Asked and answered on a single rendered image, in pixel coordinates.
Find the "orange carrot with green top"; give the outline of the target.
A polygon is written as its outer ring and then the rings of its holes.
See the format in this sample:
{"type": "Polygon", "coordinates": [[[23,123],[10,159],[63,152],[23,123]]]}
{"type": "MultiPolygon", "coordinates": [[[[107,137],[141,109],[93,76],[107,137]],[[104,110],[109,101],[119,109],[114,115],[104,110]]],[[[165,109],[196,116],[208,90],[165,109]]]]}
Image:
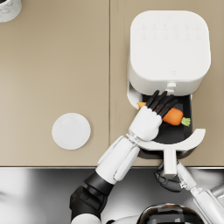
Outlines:
{"type": "Polygon", "coordinates": [[[176,108],[171,108],[164,117],[156,115],[153,112],[148,112],[147,109],[140,109],[134,123],[147,123],[152,126],[159,126],[162,122],[169,123],[174,126],[183,124],[189,126],[191,124],[190,118],[185,118],[181,110],[176,108]]]}

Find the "air fryer drawer with handle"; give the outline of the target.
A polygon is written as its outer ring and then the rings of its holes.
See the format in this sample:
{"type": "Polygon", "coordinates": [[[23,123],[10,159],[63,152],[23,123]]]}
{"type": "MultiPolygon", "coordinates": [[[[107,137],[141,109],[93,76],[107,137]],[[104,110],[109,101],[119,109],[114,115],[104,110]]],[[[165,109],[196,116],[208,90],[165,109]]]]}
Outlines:
{"type": "Polygon", "coordinates": [[[170,125],[163,122],[158,136],[150,141],[139,141],[141,158],[161,158],[164,162],[161,176],[173,179],[177,171],[177,160],[187,157],[204,139],[205,129],[193,130],[193,126],[170,125]]]}

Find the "white air fryer body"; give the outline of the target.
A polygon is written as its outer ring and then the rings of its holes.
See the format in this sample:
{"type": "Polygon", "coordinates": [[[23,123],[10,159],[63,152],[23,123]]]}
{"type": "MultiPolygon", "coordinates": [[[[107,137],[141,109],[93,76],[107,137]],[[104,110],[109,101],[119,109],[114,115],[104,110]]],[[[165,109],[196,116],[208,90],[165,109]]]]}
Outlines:
{"type": "Polygon", "coordinates": [[[147,10],[132,21],[129,35],[128,90],[138,107],[155,91],[193,94],[211,65],[206,21],[187,10],[147,10]]]}

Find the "round white plate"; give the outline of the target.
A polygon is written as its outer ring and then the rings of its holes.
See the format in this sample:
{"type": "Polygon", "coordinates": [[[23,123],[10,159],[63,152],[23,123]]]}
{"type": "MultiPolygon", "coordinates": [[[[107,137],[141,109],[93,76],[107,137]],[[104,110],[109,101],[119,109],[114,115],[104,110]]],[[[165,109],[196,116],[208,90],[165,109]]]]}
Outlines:
{"type": "Polygon", "coordinates": [[[52,139],[62,149],[77,150],[90,138],[88,120],[77,113],[60,116],[52,126],[52,139]]]}

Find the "white marbled round pot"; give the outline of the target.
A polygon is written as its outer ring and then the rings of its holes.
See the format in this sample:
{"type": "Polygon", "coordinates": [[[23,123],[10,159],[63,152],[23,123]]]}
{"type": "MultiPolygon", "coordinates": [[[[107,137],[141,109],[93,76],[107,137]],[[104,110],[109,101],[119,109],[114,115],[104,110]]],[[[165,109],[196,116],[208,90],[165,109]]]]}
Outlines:
{"type": "Polygon", "coordinates": [[[16,18],[22,10],[21,0],[0,0],[0,23],[16,18]]]}

